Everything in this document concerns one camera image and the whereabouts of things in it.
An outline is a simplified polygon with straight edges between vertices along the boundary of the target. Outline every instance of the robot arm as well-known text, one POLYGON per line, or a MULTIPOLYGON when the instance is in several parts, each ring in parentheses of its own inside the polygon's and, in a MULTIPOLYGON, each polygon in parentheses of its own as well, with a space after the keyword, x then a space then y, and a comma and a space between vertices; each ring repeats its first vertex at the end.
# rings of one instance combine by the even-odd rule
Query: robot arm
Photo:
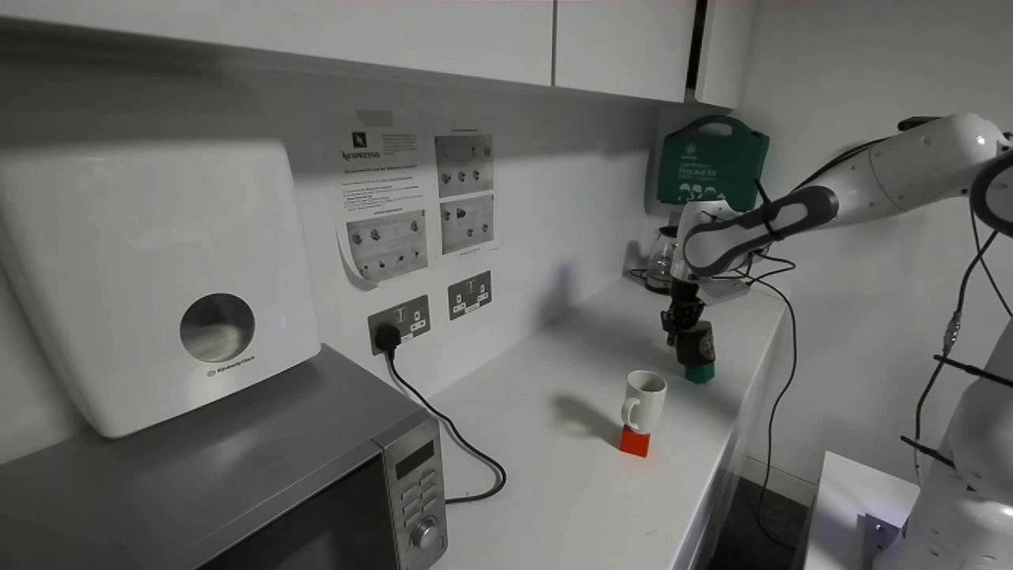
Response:
POLYGON ((1006 149, 1000 128, 979 114, 926 119, 894 139, 868 142, 817 172, 798 190, 754 213, 688 207, 677 275, 684 282, 737 268, 772 239, 898 214, 973 188, 982 163, 1006 149))

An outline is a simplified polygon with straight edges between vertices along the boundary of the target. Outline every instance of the paper towel dispenser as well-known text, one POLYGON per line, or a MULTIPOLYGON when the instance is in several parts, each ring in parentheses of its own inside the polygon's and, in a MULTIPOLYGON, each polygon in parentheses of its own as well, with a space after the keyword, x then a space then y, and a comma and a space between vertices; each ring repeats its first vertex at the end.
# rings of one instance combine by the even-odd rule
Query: paper towel dispenser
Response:
POLYGON ((132 435, 320 352, 288 156, 245 88, 0 75, 18 84, 0 94, 0 258, 96 429, 132 435))

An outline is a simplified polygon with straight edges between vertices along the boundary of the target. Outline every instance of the wall socket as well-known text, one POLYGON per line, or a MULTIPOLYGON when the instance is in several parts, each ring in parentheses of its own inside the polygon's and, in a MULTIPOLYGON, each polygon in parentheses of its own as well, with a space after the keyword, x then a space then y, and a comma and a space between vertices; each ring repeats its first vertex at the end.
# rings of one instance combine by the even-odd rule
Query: wall socket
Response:
POLYGON ((434 323, 434 319, 431 319, 431 299, 422 294, 422 299, 412 299, 412 302, 406 302, 406 305, 396 305, 396 306, 385 306, 385 311, 372 313, 372 316, 368 319, 372 354, 379 354, 378 345, 372 345, 372 340, 378 340, 378 327, 384 327, 384 323, 398 327, 402 345, 412 343, 416 337, 431 333, 431 323, 434 323))
POLYGON ((439 196, 493 190, 492 137, 438 137, 439 196))
POLYGON ((444 252, 493 239, 493 196, 439 201, 444 252))
POLYGON ((493 302, 493 272, 477 272, 445 288, 450 319, 458 319, 493 302))
POLYGON ((349 249, 368 282, 384 282, 427 266, 424 208, 349 221, 349 249))

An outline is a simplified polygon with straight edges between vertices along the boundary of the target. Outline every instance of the microwave control panel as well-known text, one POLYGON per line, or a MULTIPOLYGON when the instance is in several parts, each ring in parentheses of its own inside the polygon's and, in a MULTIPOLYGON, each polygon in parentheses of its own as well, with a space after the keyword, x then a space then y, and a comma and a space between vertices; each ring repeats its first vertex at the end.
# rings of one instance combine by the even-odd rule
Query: microwave control panel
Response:
POLYGON ((416 425, 384 453, 398 570, 427 570, 445 551, 439 425, 416 425))

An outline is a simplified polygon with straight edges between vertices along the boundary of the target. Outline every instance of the green first aid box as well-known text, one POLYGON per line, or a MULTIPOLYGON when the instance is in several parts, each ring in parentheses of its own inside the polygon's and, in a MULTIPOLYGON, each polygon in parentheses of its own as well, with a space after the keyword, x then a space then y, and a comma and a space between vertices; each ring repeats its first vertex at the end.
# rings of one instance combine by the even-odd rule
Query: green first aid box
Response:
POLYGON ((769 139, 735 116, 692 119, 661 142, 660 198, 671 207, 724 198, 751 213, 766 149, 769 139))

